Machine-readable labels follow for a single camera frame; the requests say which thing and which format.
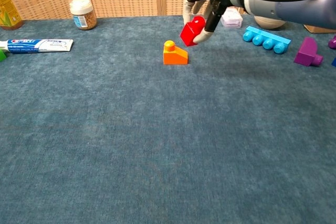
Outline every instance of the purple block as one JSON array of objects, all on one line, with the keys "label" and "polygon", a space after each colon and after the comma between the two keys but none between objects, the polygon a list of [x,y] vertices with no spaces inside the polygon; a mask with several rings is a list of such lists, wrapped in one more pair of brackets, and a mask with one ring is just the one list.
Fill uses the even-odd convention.
[{"label": "purple block", "polygon": [[333,39],[329,40],[328,46],[331,49],[336,49],[336,35],[335,35],[335,37]]},{"label": "purple block", "polygon": [[297,64],[304,65],[306,67],[313,65],[318,66],[322,63],[323,57],[317,55],[317,43],[311,37],[304,38],[301,47],[296,54],[294,62]]}]

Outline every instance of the cardboard box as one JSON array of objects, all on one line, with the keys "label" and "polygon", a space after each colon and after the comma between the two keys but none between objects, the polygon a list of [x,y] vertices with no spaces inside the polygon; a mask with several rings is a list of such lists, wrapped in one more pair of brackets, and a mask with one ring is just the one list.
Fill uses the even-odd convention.
[{"label": "cardboard box", "polygon": [[316,26],[304,25],[304,27],[312,34],[336,34],[336,30],[325,29]]}]

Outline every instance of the light blue building block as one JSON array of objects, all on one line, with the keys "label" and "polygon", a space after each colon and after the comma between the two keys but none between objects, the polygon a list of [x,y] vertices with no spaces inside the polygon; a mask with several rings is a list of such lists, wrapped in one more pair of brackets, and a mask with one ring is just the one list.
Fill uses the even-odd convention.
[{"label": "light blue building block", "polygon": [[286,39],[266,31],[260,30],[255,27],[247,27],[243,34],[243,40],[251,42],[255,46],[263,46],[266,50],[272,50],[276,54],[283,54],[287,51],[287,48],[291,42],[290,39]]}]

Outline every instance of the white box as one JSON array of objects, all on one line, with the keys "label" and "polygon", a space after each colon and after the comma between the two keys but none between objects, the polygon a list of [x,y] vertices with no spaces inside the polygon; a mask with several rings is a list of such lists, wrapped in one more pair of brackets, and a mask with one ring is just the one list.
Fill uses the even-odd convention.
[{"label": "white box", "polygon": [[223,26],[230,28],[241,28],[243,18],[235,7],[228,7],[221,16]]}]

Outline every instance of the crest toothpaste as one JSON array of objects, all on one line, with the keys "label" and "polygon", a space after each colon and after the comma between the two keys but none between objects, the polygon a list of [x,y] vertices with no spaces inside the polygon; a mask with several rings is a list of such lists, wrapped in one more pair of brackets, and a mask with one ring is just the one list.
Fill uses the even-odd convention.
[{"label": "crest toothpaste", "polygon": [[13,54],[33,52],[69,52],[72,39],[9,39],[0,41],[0,49]]}]

